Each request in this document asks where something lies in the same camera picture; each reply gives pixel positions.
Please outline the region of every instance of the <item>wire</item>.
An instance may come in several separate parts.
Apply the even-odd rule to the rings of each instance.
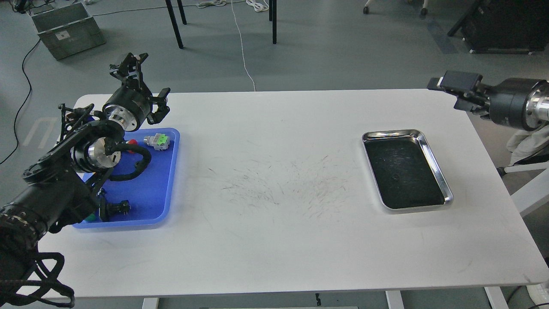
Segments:
[[[541,307],[541,306],[545,306],[545,305],[549,305],[549,302],[544,302],[544,303],[542,303],[542,304],[539,304],[539,305],[534,305],[534,306],[531,306],[531,307],[530,307],[530,308],[528,308],[528,309],[534,309],[534,308],[539,308],[539,307]]]
[[[44,4],[39,5],[39,6],[35,6],[34,3],[32,2],[32,0],[29,0],[28,7],[26,9],[22,10],[22,11],[18,11],[18,10],[15,9],[15,7],[12,4],[12,0],[8,0],[8,2],[9,2],[9,5],[12,7],[13,12],[15,12],[15,13],[28,13],[30,15],[32,9],[43,7],[44,5],[48,5],[50,3],[55,2],[55,0],[44,0]]]
[[[246,0],[246,4],[254,7],[254,11],[256,12],[263,12],[269,10],[269,5],[267,4],[267,1],[263,0],[264,4],[257,3],[255,0]]]
[[[162,9],[162,8],[167,8],[167,6],[163,6],[163,7],[154,7],[154,8],[143,8],[143,9],[131,9],[131,10],[121,10],[121,11],[115,11],[115,12],[109,12],[109,13],[103,13],[103,14],[94,14],[93,16],[104,16],[104,15],[110,15],[110,14],[116,14],[116,13],[122,13],[122,12],[132,12],[132,11],[141,11],[141,10],[153,10],[153,9]]]
[[[257,90],[255,90],[255,82],[254,82],[254,79],[251,78],[250,73],[248,72],[248,69],[246,68],[246,59],[244,59],[244,43],[242,42],[242,33],[240,32],[240,27],[238,26],[238,23],[237,23],[237,16],[236,16],[236,14],[234,13],[233,0],[231,0],[231,10],[233,11],[234,23],[235,23],[236,26],[237,26],[238,35],[240,36],[240,48],[242,49],[242,62],[244,63],[244,70],[246,70],[246,74],[247,74],[248,77],[251,79],[251,83],[254,85],[254,91],[257,91]]]
[[[213,2],[223,2],[224,4],[223,5],[217,5],[217,4],[210,4],[210,3],[213,3]],[[235,3],[240,3],[240,2],[246,2],[246,0],[241,0],[241,1],[235,1]],[[183,5],[183,7],[198,7],[200,9],[203,9],[203,8],[207,8],[207,7],[211,7],[211,6],[217,6],[217,7],[222,7],[224,6],[225,4],[227,4],[228,2],[226,0],[214,0],[214,1],[204,1],[204,2],[199,2],[197,4],[186,4],[186,5]],[[108,13],[102,13],[102,14],[94,14],[93,16],[104,16],[104,15],[110,15],[110,14],[116,14],[116,13],[122,13],[122,12],[132,12],[132,11],[141,11],[141,10],[153,10],[153,9],[165,9],[167,8],[167,6],[163,6],[163,7],[152,7],[152,8],[142,8],[142,9],[130,9],[130,10],[120,10],[120,11],[115,11],[115,12],[108,12]]]
[[[246,2],[247,0],[241,0],[241,1],[235,1],[235,3],[241,3]],[[203,9],[207,7],[224,7],[227,3],[229,3],[227,0],[210,0],[210,1],[200,1],[197,4],[197,8]]]
[[[21,62],[21,70],[23,71],[23,74],[25,75],[25,78],[27,78],[27,82],[29,83],[29,93],[27,93],[27,97],[23,101],[23,104],[21,104],[21,106],[17,110],[17,114],[15,114],[15,119],[13,119],[13,135],[15,135],[15,142],[16,142],[15,148],[12,150],[12,152],[4,160],[2,160],[0,162],[0,164],[3,164],[7,159],[9,159],[9,157],[11,157],[13,155],[13,153],[19,147],[19,138],[17,137],[17,131],[15,129],[15,123],[17,122],[17,117],[19,116],[19,112],[21,112],[21,109],[23,108],[23,106],[25,105],[27,100],[29,99],[29,96],[31,95],[31,92],[32,92],[31,81],[29,80],[29,77],[27,76],[27,73],[25,72],[25,60],[27,60],[27,57],[36,48],[36,46],[38,46],[38,43],[40,43],[40,39],[38,39],[38,42],[36,42],[36,44],[31,48],[31,50],[29,50],[29,52],[23,58],[23,62]]]
[[[518,290],[520,290],[523,286],[525,285],[520,285],[518,287],[516,287],[512,292],[511,294],[509,294],[509,297],[507,298],[507,304],[509,305],[509,302],[511,301],[511,299],[513,298],[513,296],[518,292]]]

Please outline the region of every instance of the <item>electrical connector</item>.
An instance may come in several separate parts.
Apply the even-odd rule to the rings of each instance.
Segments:
[[[155,150],[166,150],[170,146],[170,137],[166,134],[156,133],[154,136],[145,136],[143,142]]]

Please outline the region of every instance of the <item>white table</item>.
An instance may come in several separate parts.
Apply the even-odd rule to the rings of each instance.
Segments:
[[[100,107],[88,95],[77,107]],[[172,93],[171,210],[144,230],[64,228],[77,297],[535,284],[549,272],[455,98],[428,90]],[[455,200],[385,210],[361,136],[422,131]]]

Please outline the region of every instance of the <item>black cable on floor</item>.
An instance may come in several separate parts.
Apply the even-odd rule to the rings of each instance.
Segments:
[[[246,0],[241,0],[241,1],[235,1],[234,3],[240,3],[240,2],[246,2]],[[184,8],[186,7],[199,7],[199,8],[205,8],[205,7],[208,7],[208,6],[214,6],[214,4],[208,4],[207,2],[204,4],[204,6],[200,6],[200,2],[197,3],[197,4],[186,4],[186,5],[183,5]],[[94,14],[93,16],[104,16],[104,15],[110,15],[110,14],[116,14],[116,13],[122,13],[122,12],[133,12],[133,11],[141,11],[141,10],[154,10],[154,9],[163,9],[163,8],[167,8],[167,6],[163,6],[163,7],[152,7],[152,8],[142,8],[142,9],[129,9],[129,10],[120,10],[120,11],[114,11],[114,12],[108,12],[108,13],[102,13],[102,14]]]
[[[25,72],[25,60],[27,60],[27,57],[36,48],[36,46],[38,46],[38,43],[40,43],[40,39],[38,39],[38,42],[36,42],[36,44],[31,48],[31,50],[29,50],[29,52],[25,55],[25,58],[23,58],[23,62],[21,62],[21,70],[23,71],[23,74],[25,75],[25,78],[27,78],[27,82],[29,83],[29,93],[27,93],[27,97],[23,101],[23,104],[21,104],[21,106],[17,110],[17,114],[15,114],[15,118],[13,119],[13,135],[15,135],[15,141],[16,141],[15,148],[12,150],[12,152],[4,160],[2,160],[0,162],[0,164],[4,163],[7,159],[9,159],[9,157],[11,157],[13,155],[13,153],[19,147],[19,138],[17,137],[17,130],[15,129],[15,123],[17,122],[17,117],[19,116],[19,112],[21,112],[21,109],[23,108],[23,106],[25,105],[27,100],[29,99],[29,97],[31,95],[31,92],[32,92],[31,81],[29,80],[29,77],[27,76],[27,73]]]
[[[549,305],[549,302],[544,302],[544,303],[539,304],[539,305],[531,306],[531,307],[528,308],[528,309],[535,309],[535,308],[539,308],[539,307],[545,306],[545,305]]]
[[[518,287],[516,287],[512,292],[511,294],[509,294],[509,297],[507,298],[507,304],[509,305],[509,302],[511,301],[511,299],[513,299],[513,296],[518,292],[518,290],[520,290],[524,285],[520,285]]]

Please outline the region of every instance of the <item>gray storage box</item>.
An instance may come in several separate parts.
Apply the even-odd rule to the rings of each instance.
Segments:
[[[38,36],[57,60],[105,43],[96,21],[82,3],[36,14]]]

